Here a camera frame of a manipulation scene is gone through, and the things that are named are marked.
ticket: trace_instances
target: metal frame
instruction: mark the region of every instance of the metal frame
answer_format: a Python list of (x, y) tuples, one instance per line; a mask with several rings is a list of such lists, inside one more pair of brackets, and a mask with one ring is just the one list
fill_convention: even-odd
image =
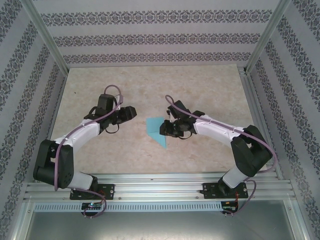
[[(68, 74), (65, 76), (64, 82), (62, 84), (61, 93), (63, 93), (64, 90), (65, 90), (65, 87), (66, 87), (66, 84), (67, 84), (67, 79), (68, 79)], [(51, 124), (49, 132), (48, 132), (48, 139), (51, 138), (51, 135), (52, 135), (52, 133), (54, 131), (54, 128), (55, 128), (55, 124), (54, 123), (56, 122), (56, 119), (57, 119), (57, 116), (58, 116), (58, 111), (59, 111), (59, 108), (60, 108), (62, 96), (63, 96), (63, 94), (60, 94), (59, 97), (58, 97), (58, 101), (57, 101), (57, 104), (56, 104), (56, 109), (55, 109), (55, 112), (53, 113), (53, 119), (52, 119), (53, 124)]]
[[(159, 173), (159, 174), (96, 174), (99, 183), (113, 183), (114, 200), (107, 204), (115, 206), (125, 205), (154, 205), (154, 204), (189, 204), (208, 205), (213, 201), (232, 201), (234, 199), (204, 199), (199, 193), (202, 183), (216, 182), (223, 176), (221, 173)], [(253, 179), (257, 182), (257, 190), (252, 201), (282, 200), (287, 209), (287, 216), (296, 240), (310, 239), (305, 223), (296, 200), (295, 192), (290, 180), (279, 180), (275, 171), (258, 173)], [(247, 183), (248, 193), (252, 193), (253, 185)], [(42, 205), (70, 205), (90, 201), (69, 200), (70, 189), (54, 191), (51, 185), (42, 182), (30, 182), (27, 185), (22, 207), (11, 240), (24, 240), (31, 224), (35, 206)], [(109, 212), (130, 212), (129, 209), (119, 207), (110, 208)], [(201, 211), (212, 211), (211, 208)]]
[(264, 50), (267, 42), (269, 41), (272, 33), (277, 27), (280, 19), (282, 18), (283, 14), (285, 13), (287, 7), (289, 6), (290, 0), (280, 0), (278, 5), (276, 6), (268, 24), (266, 25), (258, 43), (256, 44), (248, 63), (245, 67), (245, 72), (248, 74), (254, 68), (258, 58), (260, 57), (262, 51)]
[(34, 5), (33, 0), (21, 0), (21, 4), (23, 8), (26, 10), (26, 12), (28, 13), (29, 17), (31, 18), (34, 26), (36, 27), (37, 31), (41, 35), (44, 43), (46, 44), (54, 60), (58, 64), (61, 72), (63, 73), (64, 76), (67, 76), (69, 72), (69, 67), (66, 61), (64, 60), (63, 55), (59, 51), (56, 45), (56, 42), (51, 36), (48, 28), (46, 27), (44, 20), (42, 19), (36, 6)]
[[(264, 137), (268, 145), (272, 146), (271, 137), (270, 137), (266, 122), (264, 120), (262, 109), (258, 104), (259, 103), (258, 96), (253, 86), (250, 74), (247, 74), (243, 67), (238, 67), (238, 72), (239, 72), (239, 76), (243, 86), (244, 94), (248, 102), (253, 123), (260, 130), (262, 136)], [(284, 179), (279, 164), (275, 166), (275, 172), (279, 180)]]

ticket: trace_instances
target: marble floor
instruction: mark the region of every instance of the marble floor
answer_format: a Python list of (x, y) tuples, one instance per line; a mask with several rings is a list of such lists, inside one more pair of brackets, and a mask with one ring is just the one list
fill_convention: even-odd
[[(165, 95), (169, 94), (191, 112), (199, 110), (239, 127), (253, 124), (236, 65), (72, 68), (51, 139), (76, 127), (110, 84), (121, 88), (122, 106), (135, 107), (137, 116), (121, 124), (116, 134), (104, 132), (85, 144), (74, 157), (78, 171), (225, 172), (234, 166), (231, 149), (203, 135), (187, 140), (167, 136), (167, 148), (163, 148), (147, 135), (146, 118), (168, 119)], [(108, 93), (116, 95), (117, 91)]]

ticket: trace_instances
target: patterned wallpaper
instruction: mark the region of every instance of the patterned wallpaper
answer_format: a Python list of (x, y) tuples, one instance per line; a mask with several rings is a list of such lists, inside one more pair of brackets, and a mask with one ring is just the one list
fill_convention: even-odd
[(278, 0), (35, 0), (69, 67), (238, 64)]
[(32, 178), (65, 77), (18, 0), (0, 0), (0, 240)]
[(293, 0), (251, 73), (282, 173), (320, 239), (320, 2)]

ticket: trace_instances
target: purple cable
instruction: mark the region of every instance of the purple cable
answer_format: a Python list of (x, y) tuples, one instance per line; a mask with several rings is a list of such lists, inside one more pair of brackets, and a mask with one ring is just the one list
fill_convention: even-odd
[[(85, 193), (89, 193), (89, 194), (95, 194), (97, 195), (98, 197), (100, 197), (103, 201), (104, 201), (104, 207), (102, 209), (102, 211), (98, 212), (97, 214), (93, 215), (93, 216), (90, 216), (89, 218), (90, 219), (93, 219), (93, 218), (96, 218), (96, 217), (99, 217), (101, 214), (103, 214), (105, 212), (105, 210), (107, 209), (107, 201), (105, 199), (105, 197), (103, 195), (101, 195), (100, 193), (97, 193), (95, 191), (90, 191), (90, 190), (84, 190), (84, 189), (79, 189), (79, 188), (75, 188), (74, 190), (76, 191), (81, 191), (81, 192), (85, 192)], [(83, 211), (83, 216), (86, 218), (88, 217), (86, 215), (86, 211), (88, 210), (89, 208), (86, 208), (84, 211)]]
[(262, 144), (263, 146), (265, 146), (265, 147), (270, 151), (270, 153), (272, 154), (272, 156), (273, 156), (273, 158), (274, 158), (274, 162), (273, 162), (273, 165), (272, 165), (270, 168), (268, 168), (268, 169), (266, 169), (266, 170), (259, 171), (259, 173), (262, 174), (262, 173), (270, 172), (272, 169), (274, 169), (274, 168), (276, 167), (276, 165), (277, 165), (277, 163), (278, 163), (277, 155), (276, 155), (275, 151), (274, 151), (268, 144), (266, 144), (264, 141), (260, 140), (259, 138), (255, 137), (255, 136), (252, 136), (252, 135), (250, 135), (250, 134), (248, 134), (248, 133), (245, 133), (245, 132), (243, 132), (243, 131), (240, 131), (240, 130), (237, 130), (237, 129), (235, 129), (235, 128), (232, 128), (232, 127), (230, 127), (230, 126), (228, 126), (228, 125), (225, 125), (225, 124), (223, 124), (223, 123), (221, 123), (221, 122), (218, 122), (218, 121), (216, 121), (216, 120), (214, 120), (214, 119), (209, 120), (209, 119), (206, 119), (206, 118), (203, 118), (203, 117), (199, 117), (199, 116), (193, 115), (192, 113), (189, 113), (189, 112), (187, 112), (187, 111), (184, 111), (184, 110), (180, 109), (179, 107), (177, 107), (176, 105), (174, 105), (174, 102), (175, 102), (175, 101), (174, 101), (174, 99), (172, 98), (172, 96), (170, 96), (170, 95), (165, 95), (165, 100), (166, 100), (172, 107), (174, 107), (175, 109), (177, 109), (177, 110), (180, 111), (181, 113), (187, 114), (187, 115), (189, 115), (189, 116), (191, 116), (191, 117), (193, 117), (193, 118), (195, 118), (195, 119), (199, 119), (199, 120), (202, 120), (202, 121), (205, 121), (205, 122), (208, 122), (208, 123), (216, 124), (216, 125), (218, 125), (218, 126), (220, 126), (220, 127), (223, 127), (223, 128), (225, 128), (225, 129), (228, 129), (228, 130), (231, 130), (231, 131), (233, 131), (233, 132), (236, 132), (237, 134), (242, 134), (242, 135), (244, 135), (244, 136), (246, 136), (246, 137), (248, 137), (248, 138), (251, 138), (251, 139), (257, 141), (258, 143)]
[[(187, 112), (187, 111), (184, 111), (184, 110), (182, 110), (182, 109), (180, 109), (179, 107), (177, 107), (177, 106), (174, 105), (174, 102), (175, 102), (175, 101), (174, 101), (174, 99), (173, 99), (170, 95), (165, 95), (165, 100), (166, 100), (172, 107), (174, 107), (175, 109), (177, 109), (177, 110), (180, 111), (181, 113), (187, 114), (187, 115), (189, 115), (189, 116), (191, 116), (191, 117), (193, 117), (193, 118), (195, 118), (195, 119), (199, 119), (199, 120), (202, 120), (202, 121), (205, 121), (205, 122), (208, 122), (208, 123), (214, 123), (214, 124), (216, 124), (216, 125), (218, 125), (218, 126), (220, 126), (220, 127), (223, 127), (223, 128), (225, 128), (225, 129), (231, 130), (231, 131), (233, 131), (233, 132), (236, 132), (236, 133), (238, 133), (238, 134), (242, 134), (242, 135), (244, 135), (244, 136), (246, 136), (246, 137), (248, 137), (248, 138), (251, 138), (251, 139), (257, 141), (258, 143), (262, 144), (263, 146), (265, 146), (265, 147), (272, 153), (273, 158), (274, 158), (274, 163), (273, 163), (273, 165), (272, 165), (270, 168), (268, 168), (268, 169), (266, 169), (266, 170), (259, 171), (259, 173), (267, 173), (267, 172), (270, 172), (272, 169), (275, 168), (276, 164), (278, 163), (278, 158), (277, 158), (277, 155), (276, 155), (275, 151), (274, 151), (268, 144), (266, 144), (264, 141), (260, 140), (259, 138), (255, 137), (255, 136), (252, 136), (252, 135), (250, 135), (250, 134), (248, 134), (248, 133), (245, 133), (245, 132), (243, 132), (243, 131), (237, 130), (237, 129), (235, 129), (235, 128), (232, 128), (232, 127), (230, 127), (230, 126), (228, 126), (228, 125), (225, 125), (225, 124), (223, 124), (223, 123), (221, 123), (221, 122), (218, 122), (218, 121), (216, 121), (216, 120), (214, 120), (214, 119), (209, 120), (209, 119), (206, 119), (206, 118), (203, 118), (203, 117), (199, 117), (199, 116), (193, 115), (192, 113), (189, 113), (189, 112)], [(250, 197), (248, 198), (248, 200), (244, 203), (244, 205), (243, 205), (236, 213), (239, 213), (239, 212), (241, 212), (241, 211), (244, 209), (244, 207), (248, 204), (248, 202), (249, 202), (249, 201), (252, 199), (252, 197), (254, 196), (254, 193), (255, 193), (255, 191), (256, 191), (256, 189), (257, 189), (257, 183), (256, 183), (255, 180), (252, 180), (252, 179), (249, 180), (249, 177), (247, 177), (244, 181), (245, 181), (245, 182), (253, 182), (253, 183), (254, 183), (254, 188), (253, 188), (253, 191), (252, 191)], [(228, 211), (228, 210), (224, 210), (224, 211), (225, 211), (225, 212), (229, 212), (229, 213), (232, 214), (232, 215), (235, 215), (235, 214), (236, 214), (236, 213), (230, 212), (230, 211)]]
[(236, 215), (236, 214), (240, 213), (240, 212), (241, 212), (241, 211), (246, 207), (246, 205), (247, 205), (247, 204), (248, 204), (248, 202), (253, 198), (253, 196), (254, 196), (254, 194), (255, 194), (255, 192), (256, 192), (256, 189), (257, 189), (257, 183), (256, 183), (256, 181), (255, 181), (255, 180), (250, 179), (250, 180), (245, 180), (245, 182), (253, 182), (253, 184), (254, 184), (254, 187), (253, 187), (252, 193), (251, 193), (251, 195), (249, 196), (248, 200), (247, 200), (247, 201), (245, 201), (245, 203), (242, 205), (242, 207), (241, 207), (238, 211), (236, 211), (236, 212), (232, 212), (232, 211), (229, 211), (229, 210), (225, 210), (225, 209), (223, 209), (223, 211), (224, 211), (224, 212), (227, 212), (227, 213), (231, 214), (231, 216), (232, 216), (232, 217), (233, 217), (234, 215)]
[(119, 96), (120, 96), (120, 99), (119, 99), (119, 102), (117, 103), (117, 105), (114, 107), (114, 109), (112, 109), (111, 112), (107, 113), (106, 115), (103, 115), (95, 120), (92, 120), (92, 121), (88, 121), (87, 123), (83, 124), (83, 125), (80, 125), (78, 127), (76, 127), (75, 129), (73, 129), (71, 132), (69, 132), (65, 138), (60, 142), (57, 150), (56, 150), (56, 154), (55, 154), (55, 164), (54, 164), (54, 190), (57, 191), (58, 190), (58, 165), (59, 165), (59, 153), (60, 153), (60, 150), (61, 150), (61, 147), (63, 146), (63, 144), (65, 143), (66, 139), (68, 139), (72, 134), (74, 134), (76, 131), (78, 131), (79, 129), (82, 129), (84, 128), (85, 126), (89, 125), (89, 124), (92, 124), (92, 123), (95, 123), (97, 121), (100, 121), (108, 116), (110, 116), (111, 114), (114, 113), (114, 111), (120, 106), (120, 104), (122, 104), (123, 100), (124, 100), (124, 96), (122, 96), (121, 94), (121, 90), (118, 86), (116, 85), (109, 85), (107, 86), (105, 89), (104, 89), (104, 94), (106, 94), (106, 91), (108, 88), (110, 87), (114, 87), (116, 88), (118, 91), (119, 91)]

